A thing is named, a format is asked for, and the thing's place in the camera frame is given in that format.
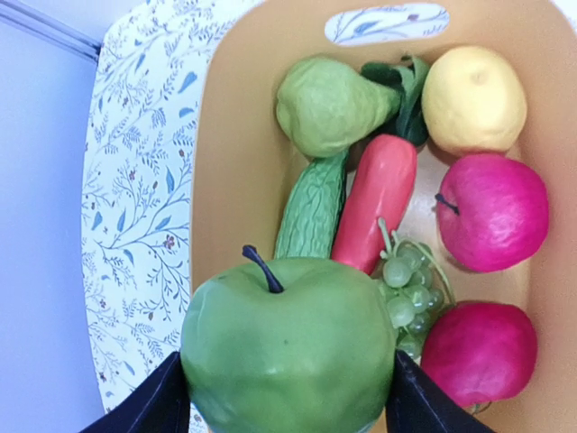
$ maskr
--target grape bunch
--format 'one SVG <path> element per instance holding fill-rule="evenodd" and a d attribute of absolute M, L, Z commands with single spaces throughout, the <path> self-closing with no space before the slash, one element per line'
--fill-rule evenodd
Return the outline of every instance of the grape bunch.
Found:
<path fill-rule="evenodd" d="M 386 261 L 380 292 L 398 331 L 397 349 L 418 361 L 429 329 L 447 306 L 445 300 L 449 306 L 455 304 L 454 295 L 428 245 L 399 239 L 395 231 L 391 239 L 382 218 L 379 226 L 385 239 L 380 256 Z"/>

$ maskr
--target green grape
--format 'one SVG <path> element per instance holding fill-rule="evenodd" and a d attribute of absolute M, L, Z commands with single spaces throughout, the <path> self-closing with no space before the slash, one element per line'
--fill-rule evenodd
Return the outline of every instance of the green grape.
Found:
<path fill-rule="evenodd" d="M 425 286 L 429 289 L 433 283 L 433 273 L 428 268 L 428 266 L 421 266 L 415 271 L 415 273 L 413 273 L 413 275 L 411 275 L 408 283 L 410 285 L 420 284 L 421 286 Z"/>
<path fill-rule="evenodd" d="M 417 314 L 422 313 L 429 308 L 429 300 L 431 299 L 431 294 L 425 286 L 421 286 L 420 284 L 415 286 L 408 286 L 403 289 L 403 291 L 407 294 L 408 298 L 411 299 Z"/>
<path fill-rule="evenodd" d="M 389 287 L 385 281 L 379 281 L 379 291 L 387 302 L 398 296 L 397 291 Z"/>
<path fill-rule="evenodd" d="M 425 251 L 427 251 L 429 253 L 429 255 L 433 255 L 433 251 L 431 250 L 431 247 L 427 244 L 425 244 L 424 242 L 419 242 L 418 243 Z M 422 264 L 423 265 L 428 265 L 429 263 L 431 263 L 431 261 L 424 255 L 421 254 L 421 256 L 423 257 L 422 259 Z"/>
<path fill-rule="evenodd" d="M 412 245 L 401 245 L 397 251 L 397 257 L 404 259 L 412 272 L 416 271 L 423 262 L 423 254 Z"/>
<path fill-rule="evenodd" d="M 414 360 L 423 352 L 423 340 L 421 338 L 406 334 L 397 343 L 397 349 L 406 352 Z"/>
<path fill-rule="evenodd" d="M 390 321 L 393 327 L 405 327 L 415 318 L 415 307 L 404 296 L 397 296 L 387 302 Z"/>
<path fill-rule="evenodd" d="M 403 287 L 411 278 L 411 270 L 407 262 L 399 257 L 389 259 L 382 268 L 385 282 L 393 289 Z"/>
<path fill-rule="evenodd" d="M 431 315 L 426 311 L 423 311 L 422 313 L 415 315 L 413 321 L 407 325 L 407 331 L 414 335 L 425 334 L 429 331 L 432 325 L 433 320 Z"/>
<path fill-rule="evenodd" d="M 429 309 L 435 311 L 440 309 L 444 303 L 444 293 L 438 287 L 434 287 L 429 292 L 430 300 L 428 301 Z"/>

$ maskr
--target basket handle hole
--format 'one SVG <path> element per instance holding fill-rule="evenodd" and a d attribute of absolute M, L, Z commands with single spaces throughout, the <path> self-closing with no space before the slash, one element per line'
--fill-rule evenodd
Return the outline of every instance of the basket handle hole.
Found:
<path fill-rule="evenodd" d="M 330 42 L 352 47 L 433 38 L 449 25 L 449 13 L 434 3 L 377 6 L 341 12 L 325 24 Z"/>

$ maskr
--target green apple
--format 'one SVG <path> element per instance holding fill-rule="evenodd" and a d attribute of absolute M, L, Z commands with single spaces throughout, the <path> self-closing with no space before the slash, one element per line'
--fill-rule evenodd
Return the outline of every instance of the green apple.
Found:
<path fill-rule="evenodd" d="M 191 400 L 215 433 L 354 433 L 382 413 L 395 332 L 378 282 L 321 258 L 247 263 L 193 296 L 182 328 Z"/>

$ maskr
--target white wall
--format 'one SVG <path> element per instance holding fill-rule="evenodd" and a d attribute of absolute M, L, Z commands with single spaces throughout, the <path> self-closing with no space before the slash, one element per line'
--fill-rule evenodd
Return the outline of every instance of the white wall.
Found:
<path fill-rule="evenodd" d="M 104 413 L 87 333 L 80 204 L 96 65 L 0 23 L 0 431 Z"/>
<path fill-rule="evenodd" d="M 102 41 L 116 20 L 145 0 L 20 0 L 93 39 Z"/>

